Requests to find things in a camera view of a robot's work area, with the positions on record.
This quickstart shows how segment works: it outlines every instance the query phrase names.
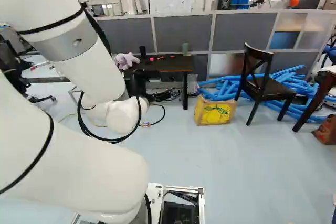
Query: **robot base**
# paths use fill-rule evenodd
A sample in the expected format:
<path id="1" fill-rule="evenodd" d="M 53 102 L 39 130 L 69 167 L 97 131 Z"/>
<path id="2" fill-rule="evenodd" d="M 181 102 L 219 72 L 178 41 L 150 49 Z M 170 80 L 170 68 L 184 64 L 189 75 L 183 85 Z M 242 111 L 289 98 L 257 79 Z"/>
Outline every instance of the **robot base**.
<path id="1" fill-rule="evenodd" d="M 180 186 L 162 186 L 157 183 L 148 183 L 147 188 L 148 199 L 151 203 L 152 223 L 148 223 L 147 209 L 145 201 L 143 200 L 137 216 L 129 224 L 158 224 L 162 222 L 164 210 L 164 196 L 168 193 L 182 198 L 193 204 L 198 213 L 196 213 L 198 220 L 197 224 L 205 224 L 204 206 L 205 196 L 202 187 L 180 187 Z M 96 224 L 97 222 L 85 221 L 84 216 L 76 214 L 71 224 Z"/>

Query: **cardboard box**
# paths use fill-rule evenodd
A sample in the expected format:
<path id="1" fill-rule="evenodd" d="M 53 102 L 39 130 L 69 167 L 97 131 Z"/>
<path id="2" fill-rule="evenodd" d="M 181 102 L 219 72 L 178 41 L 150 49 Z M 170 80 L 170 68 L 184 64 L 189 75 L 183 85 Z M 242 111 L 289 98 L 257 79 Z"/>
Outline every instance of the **cardboard box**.
<path id="1" fill-rule="evenodd" d="M 312 133 L 322 144 L 336 145 L 336 115 L 328 115 L 320 127 Z"/>
<path id="2" fill-rule="evenodd" d="M 199 125 L 216 125 L 229 123 L 236 112 L 237 102 L 207 101 L 202 95 L 197 97 L 194 120 Z"/>

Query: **gray floor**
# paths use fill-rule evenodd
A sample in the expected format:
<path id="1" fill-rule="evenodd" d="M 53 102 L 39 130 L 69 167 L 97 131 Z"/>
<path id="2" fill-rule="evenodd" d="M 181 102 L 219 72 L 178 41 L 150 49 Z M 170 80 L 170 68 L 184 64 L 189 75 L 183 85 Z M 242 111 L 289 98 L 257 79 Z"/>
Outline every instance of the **gray floor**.
<path id="1" fill-rule="evenodd" d="M 42 59 L 33 56 L 29 60 Z M 54 75 L 48 67 L 25 72 L 28 77 Z M 46 101 L 40 106 L 60 120 L 76 112 L 67 93 L 73 86 L 34 84 L 28 92 L 55 95 L 57 104 Z M 313 137 L 311 131 L 317 124 L 306 124 L 294 133 L 292 118 L 285 116 L 277 122 L 277 113 L 261 106 L 252 125 L 246 126 L 251 103 L 240 99 L 231 124 L 196 126 L 196 99 L 189 101 L 187 111 L 178 102 L 165 103 L 167 114 L 160 124 L 140 128 L 120 144 L 145 157 L 152 182 L 204 187 L 206 223 L 331 223 L 336 147 L 324 146 Z M 161 115 L 161 108 L 152 106 L 144 120 L 153 122 Z M 80 131 L 75 116 L 62 123 Z M 92 129 L 114 136 L 107 129 Z M 0 223 L 69 224 L 71 218 L 67 209 L 0 201 Z"/>

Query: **wooden chair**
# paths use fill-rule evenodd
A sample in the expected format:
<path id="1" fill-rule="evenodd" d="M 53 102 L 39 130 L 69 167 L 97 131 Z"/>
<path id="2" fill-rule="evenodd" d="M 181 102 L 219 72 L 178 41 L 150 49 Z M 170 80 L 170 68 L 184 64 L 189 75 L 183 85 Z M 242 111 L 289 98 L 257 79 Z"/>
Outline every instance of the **wooden chair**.
<path id="1" fill-rule="evenodd" d="M 244 90 L 255 101 L 246 123 L 247 126 L 251 124 L 256 110 L 262 101 L 286 100 L 278 116 L 278 121 L 281 121 L 296 95 L 295 92 L 269 77 L 273 55 L 272 52 L 258 50 L 245 43 L 244 66 L 235 100 L 238 101 L 241 91 Z M 256 69 L 264 64 L 266 65 L 264 77 L 256 78 Z"/>
<path id="2" fill-rule="evenodd" d="M 332 87 L 336 86 L 336 66 L 333 66 L 328 72 L 326 72 L 326 78 L 320 85 L 314 98 L 305 109 L 300 119 L 296 122 L 292 130 L 298 132 L 301 127 L 307 122 L 309 117 L 315 111 L 315 109 L 323 102 L 324 97 L 329 93 Z"/>

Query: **brown bag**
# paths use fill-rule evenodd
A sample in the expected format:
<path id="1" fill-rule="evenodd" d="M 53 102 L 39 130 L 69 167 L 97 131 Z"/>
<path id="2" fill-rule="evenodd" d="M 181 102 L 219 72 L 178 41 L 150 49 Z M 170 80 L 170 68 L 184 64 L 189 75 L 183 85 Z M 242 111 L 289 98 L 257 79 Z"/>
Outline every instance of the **brown bag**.
<path id="1" fill-rule="evenodd" d="M 312 133 L 322 144 L 336 145 L 336 115 L 328 115 L 320 127 Z"/>

